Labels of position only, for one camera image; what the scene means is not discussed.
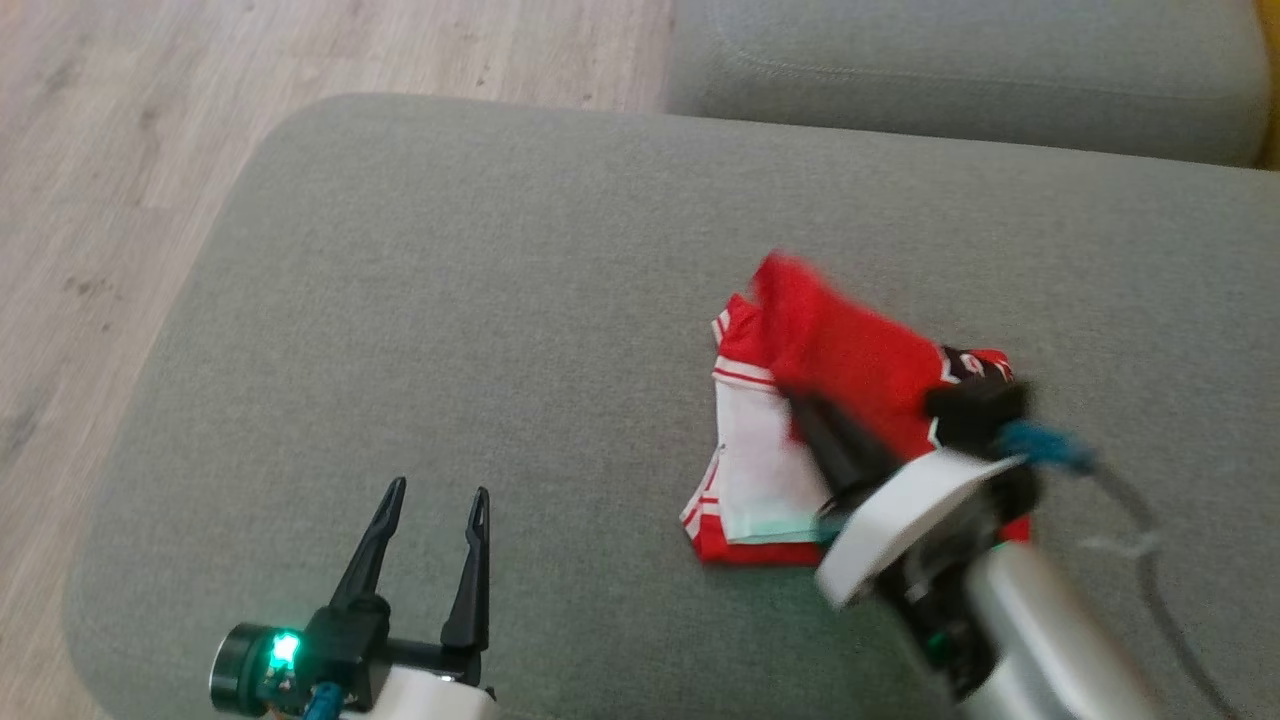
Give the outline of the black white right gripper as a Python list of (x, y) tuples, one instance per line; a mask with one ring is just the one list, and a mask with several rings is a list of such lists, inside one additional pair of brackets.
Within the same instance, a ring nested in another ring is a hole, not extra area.
[(899, 471), (899, 457), (835, 401), (790, 389), (783, 396), (829, 498), (868, 498), (815, 571), (822, 596), (835, 609), (868, 596), (884, 570), (942, 528), (989, 479), (1025, 461), (1021, 455), (987, 461), (940, 448)]

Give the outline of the wide yellow sofa back cushion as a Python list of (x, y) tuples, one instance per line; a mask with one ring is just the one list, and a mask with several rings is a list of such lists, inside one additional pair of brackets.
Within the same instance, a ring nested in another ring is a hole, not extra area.
[(1254, 0), (1270, 72), (1268, 128), (1261, 165), (1280, 172), (1280, 0)]

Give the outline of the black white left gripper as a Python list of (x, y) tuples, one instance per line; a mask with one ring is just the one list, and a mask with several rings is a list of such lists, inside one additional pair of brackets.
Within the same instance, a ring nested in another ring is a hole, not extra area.
[(303, 630), (303, 720), (500, 720), (480, 685), (490, 629), (492, 501), (477, 487), (465, 528), (467, 556), (440, 644), (389, 635), (378, 592), (407, 480), (387, 487), (326, 607)]

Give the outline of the red jersey with lettering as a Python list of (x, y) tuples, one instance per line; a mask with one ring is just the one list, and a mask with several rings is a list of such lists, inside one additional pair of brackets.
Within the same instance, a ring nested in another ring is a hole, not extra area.
[(925, 395), (972, 378), (1009, 383), (996, 348), (938, 345), (832, 287), (805, 261), (773, 252), (749, 295), (714, 319), (717, 445), (680, 515), (704, 564), (814, 566), (831, 492), (785, 392), (815, 391), (902, 461), (940, 443)]

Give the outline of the large grey sofa seat cushion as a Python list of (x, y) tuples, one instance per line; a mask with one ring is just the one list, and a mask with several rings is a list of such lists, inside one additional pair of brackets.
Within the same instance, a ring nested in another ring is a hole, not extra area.
[(484, 679), (527, 720), (941, 720), (896, 619), (704, 568), (713, 316), (773, 249), (948, 345), (1158, 514), (1160, 585), (1280, 720), (1280, 174), (690, 117), (347, 95), (242, 170), (157, 337), (64, 603), (115, 720), (219, 720), (242, 621), (380, 589), (434, 641), (493, 502)]

